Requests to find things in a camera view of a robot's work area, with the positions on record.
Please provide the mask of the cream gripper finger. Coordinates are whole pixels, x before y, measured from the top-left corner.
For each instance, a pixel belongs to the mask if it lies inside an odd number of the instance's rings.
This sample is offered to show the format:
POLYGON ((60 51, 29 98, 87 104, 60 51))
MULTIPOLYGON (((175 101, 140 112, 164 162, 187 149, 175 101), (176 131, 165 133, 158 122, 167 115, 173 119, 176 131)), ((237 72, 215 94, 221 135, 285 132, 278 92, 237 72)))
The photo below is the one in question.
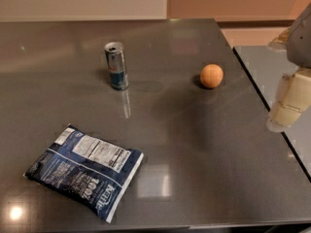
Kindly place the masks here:
POLYGON ((267 128, 283 132, 311 106, 311 69, 284 74, 279 81, 275 101, 268 114, 267 128))

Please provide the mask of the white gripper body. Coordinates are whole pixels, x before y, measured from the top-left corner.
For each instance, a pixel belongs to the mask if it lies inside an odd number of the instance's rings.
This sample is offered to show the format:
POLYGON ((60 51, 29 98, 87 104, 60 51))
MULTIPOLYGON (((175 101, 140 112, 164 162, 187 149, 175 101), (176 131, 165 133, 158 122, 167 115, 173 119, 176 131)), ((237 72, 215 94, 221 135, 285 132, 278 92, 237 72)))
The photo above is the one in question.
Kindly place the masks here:
POLYGON ((297 66, 311 68, 311 3, 290 28, 287 58, 297 66))

